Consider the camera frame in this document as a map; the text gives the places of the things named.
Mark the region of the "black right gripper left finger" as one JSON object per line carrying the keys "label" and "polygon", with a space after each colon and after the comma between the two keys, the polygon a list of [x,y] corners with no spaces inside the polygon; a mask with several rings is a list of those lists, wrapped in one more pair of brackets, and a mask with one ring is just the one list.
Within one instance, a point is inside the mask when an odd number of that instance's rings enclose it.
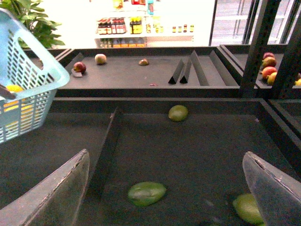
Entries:
{"label": "black right gripper left finger", "polygon": [[2,226],[73,226],[85,195],[90,158],[86,149],[2,208]]}

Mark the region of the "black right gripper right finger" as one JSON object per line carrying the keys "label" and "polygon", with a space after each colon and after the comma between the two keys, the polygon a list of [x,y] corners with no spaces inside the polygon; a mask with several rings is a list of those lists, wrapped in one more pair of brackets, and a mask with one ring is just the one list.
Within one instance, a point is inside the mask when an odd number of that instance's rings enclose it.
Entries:
{"label": "black right gripper right finger", "polygon": [[252,152],[242,161],[247,185],[267,226],[301,224],[301,183]]}

